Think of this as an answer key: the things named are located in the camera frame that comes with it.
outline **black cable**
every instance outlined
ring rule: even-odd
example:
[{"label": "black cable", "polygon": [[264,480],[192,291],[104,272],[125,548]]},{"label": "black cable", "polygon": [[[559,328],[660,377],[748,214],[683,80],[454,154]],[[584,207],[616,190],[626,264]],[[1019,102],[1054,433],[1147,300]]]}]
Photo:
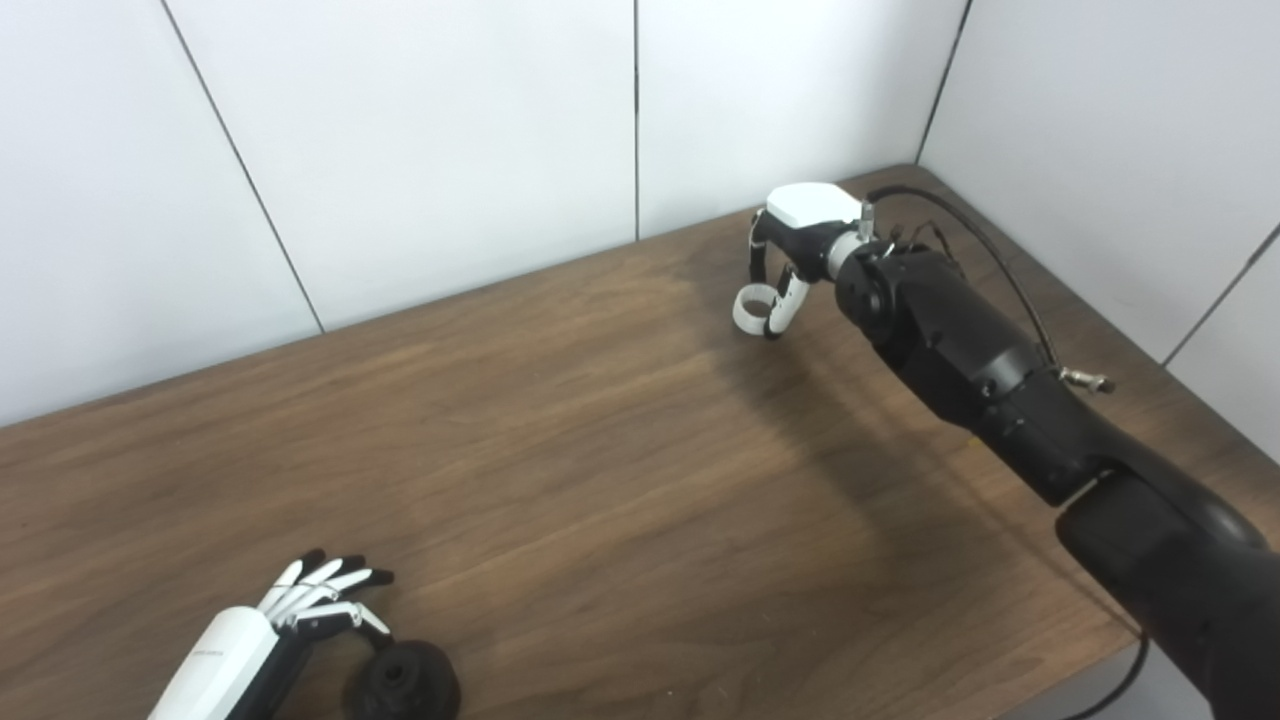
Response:
[{"label": "black cable", "polygon": [[1146,665],[1147,662],[1147,652],[1149,651],[1151,651],[1151,635],[1148,635],[1146,630],[1143,630],[1143,633],[1138,635],[1138,655],[1134,656],[1133,665],[1129,666],[1129,671],[1125,673],[1124,678],[1120,679],[1120,684],[1117,684],[1111,692],[1105,694],[1102,700],[1100,700],[1098,702],[1094,702],[1093,705],[1085,707],[1084,710],[1076,712],[1075,715],[1068,715],[1061,720],[1085,720],[1087,717],[1093,717],[1098,712],[1102,712],[1103,710],[1110,707],[1111,703],[1120,700],[1120,696],[1123,696],[1125,691],[1128,691],[1133,685],[1133,682],[1138,679],[1138,674],[1142,673],[1142,666]]},{"label": "black cable", "polygon": [[996,243],[991,240],[991,237],[988,237],[987,233],[983,232],[977,223],[970,220],[968,215],[961,213],[959,208],[948,202],[946,199],[933,192],[929,192],[928,190],[920,190],[918,187],[911,187],[906,184],[890,184],[868,192],[865,200],[868,202],[876,204],[886,197],[892,197],[895,195],[914,195],[916,197],[923,197],[924,200],[928,200],[933,205],[937,205],[938,208],[946,210],[947,214],[950,214],[952,218],[959,220],[961,225],[964,225],[964,229],[969,231],[975,238],[978,238],[978,242],[980,242],[983,249],[987,250],[987,254],[991,255],[991,259],[996,261],[996,265],[1000,268],[1000,272],[1005,275],[1005,279],[1009,281],[1009,284],[1014,288],[1014,293],[1018,295],[1018,300],[1023,304],[1023,307],[1027,310],[1027,316],[1030,318],[1032,325],[1036,327],[1036,334],[1039,336],[1041,350],[1044,352],[1044,359],[1053,368],[1061,368],[1061,364],[1057,361],[1057,348],[1053,347],[1053,341],[1048,336],[1048,329],[1044,327],[1044,320],[1041,319],[1039,313],[1036,311],[1036,306],[1032,305],[1030,299],[1027,296],[1027,291],[1023,290],[1023,283],[1018,282],[1018,277],[1014,275],[1014,272],[1009,268],[1009,263],[1000,254],[1000,249],[996,247]]},{"label": "black cable", "polygon": [[965,277],[964,268],[961,268],[960,261],[956,260],[955,252],[951,252],[951,242],[947,241],[947,236],[942,233],[942,228],[940,228],[938,224],[934,223],[933,220],[924,220],[923,223],[915,227],[915,229],[911,232],[911,241],[906,245],[908,251],[915,247],[916,241],[920,237],[920,233],[924,232],[924,228],[929,228],[933,231],[933,237],[936,237],[938,240],[938,243],[942,245],[942,254],[947,256],[947,260],[951,260],[951,263],[955,264],[956,272],[960,273],[961,278],[964,278]]}]

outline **wooden table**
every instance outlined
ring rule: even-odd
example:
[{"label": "wooden table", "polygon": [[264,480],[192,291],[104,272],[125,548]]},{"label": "wooden table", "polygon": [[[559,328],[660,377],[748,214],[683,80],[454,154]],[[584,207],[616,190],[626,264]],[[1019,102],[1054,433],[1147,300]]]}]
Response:
[{"label": "wooden table", "polygon": [[[902,181],[941,187],[847,186]],[[979,719],[1132,642],[1055,511],[829,286],[780,342],[733,328],[749,214],[0,432],[0,716],[145,717],[209,619],[315,546],[398,573],[366,601],[451,652],[472,719]],[[1015,268],[1068,361],[1119,379],[1098,405],[1280,538],[1276,468]],[[317,648],[280,716],[339,717],[367,655]]]}]

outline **white robotic hand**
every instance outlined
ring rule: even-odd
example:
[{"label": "white robotic hand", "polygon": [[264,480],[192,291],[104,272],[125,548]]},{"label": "white robotic hand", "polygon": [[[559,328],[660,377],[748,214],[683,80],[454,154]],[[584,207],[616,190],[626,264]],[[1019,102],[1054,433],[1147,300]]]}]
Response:
[{"label": "white robotic hand", "polygon": [[[746,237],[751,282],[733,300],[733,323],[749,334],[780,337],[800,311],[809,286],[833,279],[855,249],[874,240],[874,222],[873,205],[835,184],[800,182],[771,192],[751,218]],[[765,282],[764,254],[771,242],[790,260],[777,287]],[[749,304],[767,305],[768,314],[753,314]]]},{"label": "white robotic hand", "polygon": [[324,561],[312,550],[284,569],[255,607],[219,612],[169,680],[148,720],[266,720],[311,655],[311,646],[358,630],[375,650],[390,629],[348,593],[387,585],[394,575],[365,568],[362,556]]}]

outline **black robotic arm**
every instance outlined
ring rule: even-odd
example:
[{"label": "black robotic arm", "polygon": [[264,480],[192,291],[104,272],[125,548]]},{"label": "black robotic arm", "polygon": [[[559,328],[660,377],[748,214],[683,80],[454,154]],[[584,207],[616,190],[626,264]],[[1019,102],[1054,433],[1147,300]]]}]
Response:
[{"label": "black robotic arm", "polygon": [[[1239,511],[1065,382],[1108,389],[1110,380],[1056,366],[1052,351],[978,295],[947,256],[879,240],[874,201],[896,193],[960,217],[906,187],[867,202],[823,183],[771,193],[749,238],[756,291],[744,290],[739,305],[768,296],[759,284],[767,245],[791,264],[756,334],[781,334],[805,296],[796,287],[835,283],[845,316],[940,419],[974,433],[1047,503],[1066,506],[1056,523],[1064,547],[1217,720],[1280,719],[1280,556]],[[753,332],[741,307],[735,318]]]}]

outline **black knob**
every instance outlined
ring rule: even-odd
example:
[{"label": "black knob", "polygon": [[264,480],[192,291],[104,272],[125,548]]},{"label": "black knob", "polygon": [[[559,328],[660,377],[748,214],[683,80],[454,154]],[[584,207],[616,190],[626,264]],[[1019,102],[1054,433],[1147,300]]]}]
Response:
[{"label": "black knob", "polygon": [[347,685],[348,720],[454,720],[462,689],[444,651],[422,641],[392,644]]}]

